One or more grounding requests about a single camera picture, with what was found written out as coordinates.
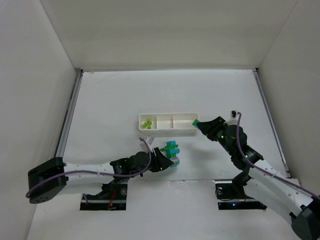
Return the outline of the green lego brick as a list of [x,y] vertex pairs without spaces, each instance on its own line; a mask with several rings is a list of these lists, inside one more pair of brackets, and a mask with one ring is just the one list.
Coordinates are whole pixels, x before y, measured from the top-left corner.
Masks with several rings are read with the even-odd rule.
[[192,125],[193,125],[194,127],[197,127],[199,122],[200,122],[200,121],[199,121],[198,119],[195,119],[195,120],[193,121]]

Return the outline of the teal and green lego figure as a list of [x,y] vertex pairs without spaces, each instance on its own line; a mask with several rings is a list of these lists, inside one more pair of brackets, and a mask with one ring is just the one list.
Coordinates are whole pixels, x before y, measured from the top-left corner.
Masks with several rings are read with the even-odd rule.
[[179,145],[174,140],[170,140],[166,142],[166,145],[160,149],[161,152],[165,154],[165,156],[173,162],[171,168],[175,168],[180,164],[180,159],[177,155],[180,153]]

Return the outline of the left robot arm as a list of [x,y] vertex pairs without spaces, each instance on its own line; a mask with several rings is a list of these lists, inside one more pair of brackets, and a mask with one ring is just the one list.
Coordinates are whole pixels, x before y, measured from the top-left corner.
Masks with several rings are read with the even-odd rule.
[[173,165],[174,162],[157,147],[100,164],[81,165],[54,157],[28,171],[25,196],[30,204],[45,203],[58,195],[74,193],[105,197],[119,185],[126,185],[145,172],[159,173]]

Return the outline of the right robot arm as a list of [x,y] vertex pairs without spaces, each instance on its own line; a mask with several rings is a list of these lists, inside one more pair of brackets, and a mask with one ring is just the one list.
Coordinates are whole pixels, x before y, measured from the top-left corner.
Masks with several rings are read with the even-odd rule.
[[320,197],[287,180],[250,147],[240,126],[242,114],[233,111],[229,121],[217,117],[195,120],[193,125],[229,154],[240,173],[232,179],[230,199],[251,198],[267,206],[291,226],[301,240],[320,238]]

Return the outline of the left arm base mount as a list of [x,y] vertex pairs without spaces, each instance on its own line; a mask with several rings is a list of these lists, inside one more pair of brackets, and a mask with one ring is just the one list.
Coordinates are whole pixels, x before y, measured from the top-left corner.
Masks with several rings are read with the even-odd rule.
[[95,194],[83,194],[80,211],[125,211],[127,209],[127,183],[108,183]]

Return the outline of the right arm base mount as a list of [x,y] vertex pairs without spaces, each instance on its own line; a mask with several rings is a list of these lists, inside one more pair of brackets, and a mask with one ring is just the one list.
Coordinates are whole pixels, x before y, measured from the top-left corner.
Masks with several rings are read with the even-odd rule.
[[215,180],[215,196],[220,211],[266,210],[261,202],[236,190],[232,180]]

